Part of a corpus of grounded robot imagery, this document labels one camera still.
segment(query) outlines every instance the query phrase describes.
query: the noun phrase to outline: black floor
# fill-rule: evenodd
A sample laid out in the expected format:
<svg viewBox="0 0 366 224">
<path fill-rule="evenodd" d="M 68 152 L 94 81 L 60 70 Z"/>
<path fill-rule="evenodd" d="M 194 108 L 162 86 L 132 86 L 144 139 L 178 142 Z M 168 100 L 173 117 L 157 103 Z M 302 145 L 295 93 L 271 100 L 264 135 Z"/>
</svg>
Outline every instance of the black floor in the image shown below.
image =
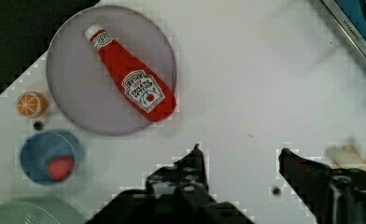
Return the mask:
<svg viewBox="0 0 366 224">
<path fill-rule="evenodd" d="M 0 0 L 0 93 L 48 48 L 58 28 L 99 0 Z"/>
</svg>

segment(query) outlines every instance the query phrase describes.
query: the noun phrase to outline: bottle label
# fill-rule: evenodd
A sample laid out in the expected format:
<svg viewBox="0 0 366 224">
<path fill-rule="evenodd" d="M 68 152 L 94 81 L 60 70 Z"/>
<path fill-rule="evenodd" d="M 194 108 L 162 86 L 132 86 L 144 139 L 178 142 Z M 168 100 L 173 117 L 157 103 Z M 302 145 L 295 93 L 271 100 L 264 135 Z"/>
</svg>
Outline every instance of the bottle label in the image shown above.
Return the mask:
<svg viewBox="0 0 366 224">
<path fill-rule="evenodd" d="M 148 76 L 143 70 L 130 73 L 122 80 L 122 86 L 125 88 L 125 95 L 148 113 L 165 99 L 154 77 Z"/>
<path fill-rule="evenodd" d="M 110 44 L 113 41 L 113 38 L 108 35 L 106 32 L 103 32 L 99 34 L 97 37 L 95 37 L 92 41 L 93 46 L 96 50 L 99 50 L 100 48 Z"/>
</svg>

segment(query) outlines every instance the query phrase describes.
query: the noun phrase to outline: round mesh strainer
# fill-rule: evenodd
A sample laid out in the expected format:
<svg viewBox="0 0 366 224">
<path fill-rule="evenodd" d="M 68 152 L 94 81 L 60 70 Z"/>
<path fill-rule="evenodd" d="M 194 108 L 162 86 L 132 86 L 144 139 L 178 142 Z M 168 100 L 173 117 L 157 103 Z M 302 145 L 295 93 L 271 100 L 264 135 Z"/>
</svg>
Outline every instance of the round mesh strainer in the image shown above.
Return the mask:
<svg viewBox="0 0 366 224">
<path fill-rule="evenodd" d="M 29 203 L 8 203 L 0 205 L 0 223 L 62 224 L 42 208 Z"/>
</svg>

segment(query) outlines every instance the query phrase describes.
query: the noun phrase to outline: white tabletop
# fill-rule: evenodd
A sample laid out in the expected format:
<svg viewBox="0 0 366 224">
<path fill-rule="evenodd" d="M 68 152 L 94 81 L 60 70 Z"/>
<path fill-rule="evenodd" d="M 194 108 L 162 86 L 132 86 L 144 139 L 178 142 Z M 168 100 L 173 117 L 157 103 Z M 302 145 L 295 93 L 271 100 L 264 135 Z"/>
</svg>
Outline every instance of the white tabletop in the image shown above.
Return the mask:
<svg viewBox="0 0 366 224">
<path fill-rule="evenodd" d="M 142 12 L 170 38 L 178 110 L 142 132 L 106 137 L 79 130 L 51 102 L 46 130 L 74 133 L 85 160 L 62 186 L 40 187 L 20 167 L 20 148 L 36 131 L 16 113 L 15 100 L 29 90 L 51 100 L 44 54 L 0 95 L 0 202 L 57 190 L 91 216 L 200 142 L 219 202 L 236 204 L 256 223 L 314 223 L 277 173 L 278 149 L 326 161 L 327 148 L 353 141 L 363 156 L 366 73 L 311 2 L 104 1 Z M 273 186 L 283 195 L 271 195 Z"/>
</svg>

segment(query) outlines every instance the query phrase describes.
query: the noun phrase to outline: white bottle cap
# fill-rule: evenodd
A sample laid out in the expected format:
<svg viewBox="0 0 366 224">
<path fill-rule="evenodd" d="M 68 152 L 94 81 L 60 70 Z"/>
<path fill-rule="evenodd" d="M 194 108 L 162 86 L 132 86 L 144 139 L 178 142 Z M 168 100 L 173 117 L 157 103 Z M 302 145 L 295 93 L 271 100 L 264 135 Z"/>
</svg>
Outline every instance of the white bottle cap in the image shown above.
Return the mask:
<svg viewBox="0 0 366 224">
<path fill-rule="evenodd" d="M 98 31 L 100 30 L 104 30 L 104 28 L 99 25 L 99 24 L 94 24 L 92 26 L 90 26 L 90 28 L 87 29 L 87 31 L 85 32 L 85 36 L 91 40 L 91 38 L 98 33 Z"/>
</svg>

